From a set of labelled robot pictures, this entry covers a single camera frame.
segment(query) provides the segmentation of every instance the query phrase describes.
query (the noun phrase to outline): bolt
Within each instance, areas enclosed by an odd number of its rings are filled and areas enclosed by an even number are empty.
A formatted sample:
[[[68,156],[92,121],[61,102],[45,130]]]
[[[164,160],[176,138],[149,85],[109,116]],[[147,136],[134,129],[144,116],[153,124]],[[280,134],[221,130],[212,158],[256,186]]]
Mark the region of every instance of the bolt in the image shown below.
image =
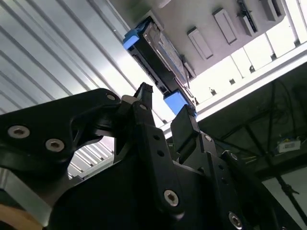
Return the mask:
[[[65,147],[64,142],[59,139],[49,139],[46,141],[45,146],[52,152],[61,152]]]
[[[172,190],[169,190],[169,189],[165,190],[164,198],[173,207],[176,207],[179,204],[178,196]]]
[[[238,160],[238,157],[235,155],[235,154],[233,154],[233,153],[230,153],[230,156],[234,159],[234,160]]]
[[[207,139],[207,141],[212,141],[212,138],[209,137],[208,135],[205,135],[205,138]]]
[[[25,126],[12,126],[8,129],[8,134],[12,138],[23,139],[30,135],[30,130]]]
[[[142,109],[144,109],[144,110],[147,110],[146,106],[143,105],[143,104],[140,104],[140,107],[141,107]]]
[[[238,230],[242,229],[242,222],[241,222],[241,220],[239,219],[239,217],[236,216],[235,213],[229,212],[228,218],[229,218],[230,222],[232,223],[232,225],[233,225],[236,229],[238,229]]]
[[[113,95],[110,95],[110,94],[107,95],[107,98],[110,99],[110,100],[112,100],[112,101],[115,100],[115,97],[114,97]]]

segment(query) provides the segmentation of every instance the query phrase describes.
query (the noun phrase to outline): screw hole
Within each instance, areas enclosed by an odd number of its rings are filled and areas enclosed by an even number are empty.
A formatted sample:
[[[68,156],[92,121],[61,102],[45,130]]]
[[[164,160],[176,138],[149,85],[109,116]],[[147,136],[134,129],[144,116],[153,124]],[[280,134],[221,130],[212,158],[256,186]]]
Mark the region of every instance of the screw hole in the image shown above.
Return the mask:
[[[168,194],[167,197],[168,197],[168,199],[170,199],[171,201],[174,201],[174,200],[175,200],[175,196],[172,195],[172,194]]]
[[[50,145],[54,148],[59,148],[59,143],[52,142]]]
[[[203,167],[200,167],[197,171],[199,171],[201,173],[205,173],[205,170],[203,169]]]
[[[228,185],[228,182],[227,182],[227,180],[225,180],[225,178],[222,178],[222,182],[223,182],[225,185]]]
[[[24,134],[24,131],[18,128],[16,130],[14,130],[14,134],[22,135],[22,134]]]
[[[164,156],[164,153],[161,151],[161,150],[158,150],[158,155],[160,156],[160,157],[163,157]]]
[[[159,136],[157,136],[157,135],[154,135],[153,138],[156,139],[156,140],[160,140]]]
[[[143,105],[143,104],[140,104],[140,107],[141,107],[142,109],[144,109],[144,110],[147,110],[147,107],[146,107],[145,105]]]

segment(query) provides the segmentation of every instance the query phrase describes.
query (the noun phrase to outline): wooden surface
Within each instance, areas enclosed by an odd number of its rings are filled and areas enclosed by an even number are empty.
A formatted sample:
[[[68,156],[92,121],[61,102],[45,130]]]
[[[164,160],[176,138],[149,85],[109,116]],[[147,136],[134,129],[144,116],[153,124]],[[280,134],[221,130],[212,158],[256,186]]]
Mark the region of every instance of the wooden surface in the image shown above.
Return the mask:
[[[27,212],[1,204],[0,221],[17,230],[42,230],[42,226]]]

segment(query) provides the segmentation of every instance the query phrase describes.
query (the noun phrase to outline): blue plastic part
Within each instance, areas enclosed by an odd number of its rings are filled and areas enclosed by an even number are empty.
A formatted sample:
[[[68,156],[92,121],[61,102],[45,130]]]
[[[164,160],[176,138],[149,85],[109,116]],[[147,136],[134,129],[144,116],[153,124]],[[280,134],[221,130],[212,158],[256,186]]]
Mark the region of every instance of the blue plastic part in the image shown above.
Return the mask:
[[[166,97],[164,101],[175,115],[180,112],[185,104],[189,104],[179,91],[176,91],[172,95]]]
[[[125,50],[129,49],[140,39],[138,35],[138,31],[136,29],[130,30],[125,34],[125,38],[123,40],[123,46]]]

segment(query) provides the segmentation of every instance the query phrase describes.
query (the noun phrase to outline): corrugated metal wall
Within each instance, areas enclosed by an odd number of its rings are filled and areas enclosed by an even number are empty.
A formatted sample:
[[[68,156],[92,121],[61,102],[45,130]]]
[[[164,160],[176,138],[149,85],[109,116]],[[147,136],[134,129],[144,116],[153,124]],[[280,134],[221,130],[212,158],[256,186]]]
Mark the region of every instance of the corrugated metal wall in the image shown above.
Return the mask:
[[[0,113],[97,88],[133,95],[143,81],[152,84],[119,41],[127,30],[103,0],[0,0]],[[160,127],[174,114],[154,91]],[[80,149],[70,174],[110,157],[113,148],[106,138]]]

